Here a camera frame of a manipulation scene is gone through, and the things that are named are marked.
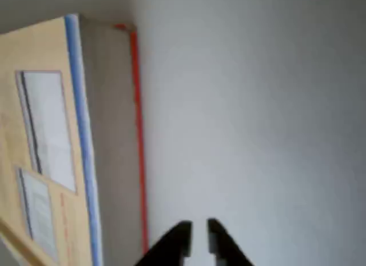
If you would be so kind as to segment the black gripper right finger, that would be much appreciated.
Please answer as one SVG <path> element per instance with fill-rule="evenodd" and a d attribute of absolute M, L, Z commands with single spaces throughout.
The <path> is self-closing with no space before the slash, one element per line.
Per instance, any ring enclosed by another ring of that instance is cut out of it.
<path fill-rule="evenodd" d="M 217 219 L 208 219 L 207 227 L 209 252 L 215 257 L 216 266 L 254 266 Z"/>

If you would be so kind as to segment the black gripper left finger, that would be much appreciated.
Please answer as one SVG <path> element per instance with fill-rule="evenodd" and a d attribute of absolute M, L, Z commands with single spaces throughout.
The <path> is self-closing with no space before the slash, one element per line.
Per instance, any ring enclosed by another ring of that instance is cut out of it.
<path fill-rule="evenodd" d="M 192 222 L 180 221 L 169 229 L 136 263 L 136 266 L 182 266 L 190 256 Z"/>

